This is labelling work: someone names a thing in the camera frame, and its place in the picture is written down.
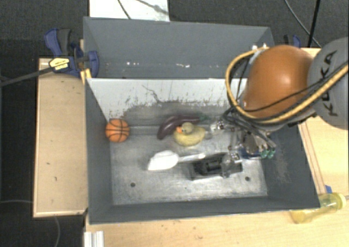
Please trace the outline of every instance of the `purple eggplant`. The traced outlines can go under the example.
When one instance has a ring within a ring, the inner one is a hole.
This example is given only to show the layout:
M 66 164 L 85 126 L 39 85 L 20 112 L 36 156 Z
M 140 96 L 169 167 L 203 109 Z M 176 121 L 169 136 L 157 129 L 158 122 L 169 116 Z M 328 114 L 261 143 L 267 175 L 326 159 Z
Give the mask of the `purple eggplant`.
M 174 115 L 166 119 L 160 126 L 157 134 L 157 138 L 162 140 L 165 136 L 172 134 L 177 126 L 182 125 L 185 122 L 197 124 L 201 121 L 200 116 L 196 115 Z

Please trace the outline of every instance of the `black floor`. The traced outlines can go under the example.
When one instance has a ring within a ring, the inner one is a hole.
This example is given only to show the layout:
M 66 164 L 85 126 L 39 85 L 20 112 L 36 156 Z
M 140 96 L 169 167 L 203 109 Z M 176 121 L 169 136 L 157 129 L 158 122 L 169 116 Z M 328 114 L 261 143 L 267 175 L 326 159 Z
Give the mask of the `black floor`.
M 316 0 L 288 0 L 309 29 Z M 169 0 L 176 21 L 269 26 L 275 42 L 296 34 L 303 46 L 308 36 L 283 0 Z M 0 0 L 0 69 L 17 77 L 37 69 L 41 55 L 49 55 L 43 34 L 50 28 L 71 28 L 82 38 L 82 17 L 88 0 Z M 321 45 L 348 36 L 348 0 L 322 0 L 315 38 Z M 35 150 L 35 80 L 2 89 L 1 200 L 31 200 Z M 59 218 L 58 246 L 82 244 L 82 217 Z M 0 246 L 54 246 L 54 219 L 31 219 L 28 203 L 0 205 Z

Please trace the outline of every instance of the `wooden board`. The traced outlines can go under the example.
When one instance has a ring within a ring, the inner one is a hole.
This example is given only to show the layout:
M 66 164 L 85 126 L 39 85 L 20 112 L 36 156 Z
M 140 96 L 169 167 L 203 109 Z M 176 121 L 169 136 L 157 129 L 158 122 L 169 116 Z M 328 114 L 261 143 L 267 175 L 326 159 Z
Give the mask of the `wooden board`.
M 41 69 L 45 62 L 40 60 Z M 39 78 L 34 216 L 82 214 L 87 208 L 82 89 L 80 80 L 67 75 Z M 325 182 L 348 194 L 348 132 L 320 118 L 299 129 L 318 193 Z M 348 230 L 349 206 L 304 225 L 294 224 L 288 212 L 94 226 L 86 221 L 86 231 L 104 231 L 106 247 L 346 246 Z
M 41 59 L 39 68 L 47 68 Z M 81 80 L 39 77 L 34 217 L 83 214 L 87 208 L 84 92 Z

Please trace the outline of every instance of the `plastic spoon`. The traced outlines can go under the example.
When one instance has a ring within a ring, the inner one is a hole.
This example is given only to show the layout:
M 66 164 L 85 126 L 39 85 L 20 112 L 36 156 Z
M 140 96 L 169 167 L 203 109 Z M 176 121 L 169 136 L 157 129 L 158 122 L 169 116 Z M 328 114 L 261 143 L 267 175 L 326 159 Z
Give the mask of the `plastic spoon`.
M 195 160 L 202 160 L 206 157 L 204 153 L 198 153 L 194 155 L 187 156 L 179 156 L 177 153 L 171 150 L 165 150 L 162 152 L 156 153 L 153 157 L 151 157 L 148 170 L 149 171 L 160 171 L 160 170 L 168 170 L 173 168 L 180 162 L 191 162 Z

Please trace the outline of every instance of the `small orange ball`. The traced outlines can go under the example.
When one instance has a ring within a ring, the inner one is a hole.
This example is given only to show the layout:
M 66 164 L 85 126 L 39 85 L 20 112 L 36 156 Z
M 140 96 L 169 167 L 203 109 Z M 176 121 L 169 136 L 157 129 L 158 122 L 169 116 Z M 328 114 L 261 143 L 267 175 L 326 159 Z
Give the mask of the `small orange ball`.
M 123 142 L 130 135 L 130 127 L 125 120 L 110 119 L 105 127 L 105 135 L 112 142 Z

